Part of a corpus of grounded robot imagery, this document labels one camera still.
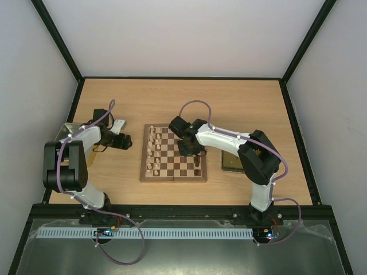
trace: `circuit board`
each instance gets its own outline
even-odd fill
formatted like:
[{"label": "circuit board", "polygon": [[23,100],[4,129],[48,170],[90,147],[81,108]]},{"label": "circuit board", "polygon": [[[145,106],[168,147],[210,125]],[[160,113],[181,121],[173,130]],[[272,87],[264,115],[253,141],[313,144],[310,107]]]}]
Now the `circuit board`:
[{"label": "circuit board", "polygon": [[206,182],[206,156],[180,156],[168,124],[144,127],[141,182]]}]

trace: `gray floor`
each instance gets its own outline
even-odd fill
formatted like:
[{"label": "gray floor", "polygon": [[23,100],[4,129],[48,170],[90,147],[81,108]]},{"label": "gray floor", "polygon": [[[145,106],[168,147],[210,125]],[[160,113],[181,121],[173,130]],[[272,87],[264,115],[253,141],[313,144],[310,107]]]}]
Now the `gray floor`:
[{"label": "gray floor", "polygon": [[[37,221],[37,228],[44,221]],[[223,227],[218,223],[179,222],[182,227]],[[283,232],[292,229],[282,228]],[[157,222],[144,226],[163,226]],[[344,274],[338,251],[325,222],[305,223],[281,245],[257,247],[246,240],[150,239],[146,255],[131,266],[115,265],[91,239],[29,239],[18,274]],[[105,246],[111,256],[131,261],[141,241],[113,239]]]}]

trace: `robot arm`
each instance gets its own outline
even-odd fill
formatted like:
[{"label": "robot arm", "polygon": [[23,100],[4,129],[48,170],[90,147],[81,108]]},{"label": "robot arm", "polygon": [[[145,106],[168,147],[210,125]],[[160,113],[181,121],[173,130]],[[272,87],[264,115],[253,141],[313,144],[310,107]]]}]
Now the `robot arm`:
[{"label": "robot arm", "polygon": [[272,203],[272,179],[279,169],[280,160],[244,139],[256,140],[275,150],[262,131],[237,133],[213,127],[200,119],[190,124],[179,116],[172,120],[169,128],[182,139],[178,141],[182,156],[198,155],[205,151],[204,146],[212,146],[239,157],[246,176],[252,181],[251,205],[260,212],[269,208]]},{"label": "robot arm", "polygon": [[92,206],[101,209],[110,203],[108,196],[99,191],[89,180],[87,170],[87,159],[94,145],[103,145],[118,149],[127,150],[132,146],[130,135],[120,133],[125,128],[125,120],[114,120],[113,126],[107,128],[108,120],[97,123],[93,127],[85,128],[81,126],[81,131],[72,136],[72,139],[61,139],[56,142],[47,142],[44,149],[44,171],[43,182],[47,189],[60,192],[56,179],[57,158],[61,145],[67,142],[63,161],[67,165],[60,167],[61,187],[71,198],[77,198],[83,202],[85,208]]}]

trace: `table surface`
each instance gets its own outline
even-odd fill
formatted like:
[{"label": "table surface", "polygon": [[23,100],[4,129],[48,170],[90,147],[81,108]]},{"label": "table surface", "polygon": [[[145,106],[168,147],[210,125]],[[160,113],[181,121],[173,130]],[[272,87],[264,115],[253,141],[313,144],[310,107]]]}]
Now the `table surface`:
[{"label": "table surface", "polygon": [[[273,80],[131,80],[86,79],[74,122],[92,118],[95,108],[112,111],[115,119],[127,120],[123,133],[131,135],[127,151],[108,148],[98,153],[88,169],[89,181],[105,192],[112,204],[131,205],[248,205],[252,184],[242,174],[221,171],[221,151],[208,147],[208,181],[139,181],[144,125],[169,123],[182,105],[194,99],[212,107],[213,125],[236,132],[262,130],[285,158],[288,175],[274,188],[275,198],[294,198],[311,205],[309,190],[278,81]],[[187,106],[186,121],[208,117],[206,106]],[[281,164],[279,173],[283,173]],[[52,192],[50,203],[74,203],[63,194]]]}]

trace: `white wall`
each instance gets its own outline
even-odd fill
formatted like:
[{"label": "white wall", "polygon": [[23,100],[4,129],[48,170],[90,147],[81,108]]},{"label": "white wall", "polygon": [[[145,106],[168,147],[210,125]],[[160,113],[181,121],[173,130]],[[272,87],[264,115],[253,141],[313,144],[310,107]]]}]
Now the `white wall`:
[{"label": "white wall", "polygon": [[354,274],[367,262],[367,1],[337,1],[288,83]]},{"label": "white wall", "polygon": [[324,0],[44,0],[83,76],[282,77]]},{"label": "white wall", "polygon": [[0,274],[7,274],[44,193],[43,146],[65,122],[76,80],[31,1],[2,1],[0,37]]}]

